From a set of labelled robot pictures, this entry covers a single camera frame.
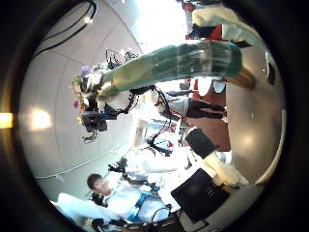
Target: person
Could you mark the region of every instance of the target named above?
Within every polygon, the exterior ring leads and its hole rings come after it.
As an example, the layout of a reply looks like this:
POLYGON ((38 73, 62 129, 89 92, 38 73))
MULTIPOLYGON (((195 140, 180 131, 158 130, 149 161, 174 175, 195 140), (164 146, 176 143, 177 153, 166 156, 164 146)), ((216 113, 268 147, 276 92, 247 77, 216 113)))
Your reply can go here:
MULTIPOLYGON (((212 118, 221 119, 223 122, 227 123, 227 112, 226 107, 219 104, 214 104, 198 99, 192 99, 186 95, 194 93, 193 90, 184 91, 170 91, 163 93, 165 99, 167 100, 170 111, 172 113, 172 119, 177 120, 178 117, 188 117, 188 118, 212 118)), ((158 112, 168 118, 168 110, 164 104, 164 100, 161 96, 157 96, 155 103, 158 112)))
MULTIPOLYGON (((146 176, 140 175, 138 178, 142 180, 146 176)), ((97 173, 89 175, 87 185, 93 192, 101 195, 101 206, 126 220, 151 223, 169 216, 170 209, 155 192, 150 191, 146 186, 120 182, 112 187, 97 173)))

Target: cable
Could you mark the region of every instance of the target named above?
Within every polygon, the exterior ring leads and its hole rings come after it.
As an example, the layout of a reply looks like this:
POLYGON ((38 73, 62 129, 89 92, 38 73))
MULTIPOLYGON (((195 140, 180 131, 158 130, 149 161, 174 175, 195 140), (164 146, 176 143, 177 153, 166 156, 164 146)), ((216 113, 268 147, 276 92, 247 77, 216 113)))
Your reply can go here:
POLYGON ((58 36, 58 35, 60 35, 60 34, 62 34, 62 33, 64 33, 64 32, 66 32, 66 31, 70 30, 74 25, 76 25, 76 24, 77 24, 77 23, 90 11, 91 6, 92 6, 92 5, 89 4, 89 7, 88 7, 87 11, 86 11, 79 19, 77 19, 76 22, 74 22, 71 26, 69 26, 69 27, 67 27, 66 29, 64 29, 64 30, 62 30, 62 31, 60 31, 60 32, 57 32, 57 33, 55 33, 55 34, 53 34, 53 35, 51 35, 51 36, 49 36, 49 37, 46 37, 45 39, 42 40, 42 42, 47 41, 47 40, 49 40, 49 39, 51 39, 51 38, 53 38, 53 37, 56 37, 56 36, 58 36))
MULTIPOLYGON (((97 4, 92 1, 92 0, 84 0, 86 2, 89 2, 91 4, 91 6, 93 7, 93 11, 92 11, 92 14, 90 16, 90 20, 94 18, 95 14, 96 14, 96 11, 97 11, 97 4)), ((61 44, 64 44, 66 41, 68 41, 69 39, 73 38, 74 36, 76 36, 79 32, 81 32, 82 30, 84 30, 86 28, 86 26, 88 25, 88 23, 85 23, 82 27, 80 27, 78 30, 76 30, 73 34, 71 34, 70 36, 66 37, 65 39, 63 39, 62 41, 52 45, 52 46, 49 46, 47 48, 44 48, 40 51, 38 51, 36 54, 33 55, 32 59, 36 58, 38 55, 40 55, 41 53, 47 51, 47 50, 50 50, 52 48, 55 48, 61 44)))
POLYGON ((98 130, 94 130, 93 134, 88 136, 88 137, 82 136, 82 138, 84 139, 84 143, 85 144, 92 143, 93 141, 96 140, 97 137, 98 137, 98 130))
POLYGON ((153 137, 153 142, 155 141, 155 139, 162 133, 166 132, 170 127, 171 127, 171 124, 172 124, 172 116, 171 116, 171 109, 170 109, 170 106, 168 104, 168 101, 166 100, 163 92, 161 90, 159 90, 156 86, 154 87, 154 89, 156 90, 156 92, 159 94, 159 96, 162 98, 163 100, 163 103, 165 104, 165 109, 168 111, 168 117, 169 117, 169 125, 168 127, 164 130, 164 127, 167 123, 167 120, 165 121, 163 127, 154 135, 153 137))
POLYGON ((170 208, 167 208, 167 207, 162 207, 162 208, 156 210, 156 211, 154 212, 153 217, 152 217, 152 223, 154 222, 156 213, 159 212, 160 210, 168 210, 169 212, 171 211, 171 209, 170 209, 170 208))

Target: green sterile drape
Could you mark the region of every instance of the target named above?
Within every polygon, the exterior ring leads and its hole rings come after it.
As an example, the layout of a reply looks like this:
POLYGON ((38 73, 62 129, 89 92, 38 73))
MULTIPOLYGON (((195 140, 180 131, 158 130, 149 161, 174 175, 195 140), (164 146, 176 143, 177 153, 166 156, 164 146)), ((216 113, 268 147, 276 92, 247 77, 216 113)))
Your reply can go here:
POLYGON ((233 43, 189 41, 141 55, 108 72, 100 96, 109 96, 157 82, 194 76, 234 77, 241 69, 241 53, 233 43))

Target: robotic arm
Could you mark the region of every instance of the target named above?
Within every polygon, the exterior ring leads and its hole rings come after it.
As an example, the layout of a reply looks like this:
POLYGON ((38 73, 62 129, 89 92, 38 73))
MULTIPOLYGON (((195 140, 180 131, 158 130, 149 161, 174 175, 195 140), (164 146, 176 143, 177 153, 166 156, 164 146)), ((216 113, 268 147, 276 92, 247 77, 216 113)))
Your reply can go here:
POLYGON ((106 131, 106 120, 128 113, 136 96, 154 89, 157 82, 194 76, 236 76, 241 53, 232 43, 189 41, 168 45, 110 70, 101 64, 72 81, 80 107, 80 123, 87 132, 106 131))

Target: white ceiling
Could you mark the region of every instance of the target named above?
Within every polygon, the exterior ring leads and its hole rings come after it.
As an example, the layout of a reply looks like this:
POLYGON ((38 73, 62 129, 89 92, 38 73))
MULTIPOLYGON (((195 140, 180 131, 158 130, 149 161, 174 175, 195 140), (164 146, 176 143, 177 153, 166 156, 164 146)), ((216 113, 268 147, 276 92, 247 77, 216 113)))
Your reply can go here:
MULTIPOLYGON (((120 51, 130 47, 134 53, 142 54, 184 39, 184 14, 176 1, 164 1, 164 7, 162 0, 96 2, 98 10, 94 22, 66 43, 40 54, 26 73, 19 118, 24 151, 34 176, 65 171, 130 140, 132 116, 126 115, 120 116, 117 123, 109 122, 108 131, 100 132, 95 142, 84 144, 81 137, 90 134, 76 123, 78 111, 72 106, 75 99, 69 88, 70 80, 80 73, 83 65, 93 66, 104 61, 106 48, 120 51), (174 17, 162 24, 163 18, 170 13, 174 17), (171 31, 173 25, 174 36, 167 38, 164 33, 171 31), (50 128, 32 130, 33 115, 38 110, 49 115, 50 128)), ((47 36, 71 25, 87 8, 87 3, 76 6, 47 36)), ((78 24, 62 36, 43 42, 38 50, 58 43, 76 28, 78 24)))
MULTIPOLYGON (((118 15, 103 1, 97 3, 94 23, 63 45, 35 58, 25 76, 20 99, 21 135, 35 176, 67 170, 129 141, 131 117, 128 115, 119 117, 117 123, 110 122, 108 131, 101 132, 95 142, 85 145, 81 136, 90 134, 77 124, 78 111, 72 106, 74 97, 69 88, 70 80, 79 74, 81 66, 102 62, 107 47, 119 51, 129 46, 134 52, 141 53, 118 15), (52 127, 31 129, 33 112, 37 110, 50 116, 52 127)), ((78 9, 60 20, 48 35, 72 24, 87 7, 87 4, 77 6, 78 9)), ((59 41, 61 37, 46 41, 41 47, 59 41)))

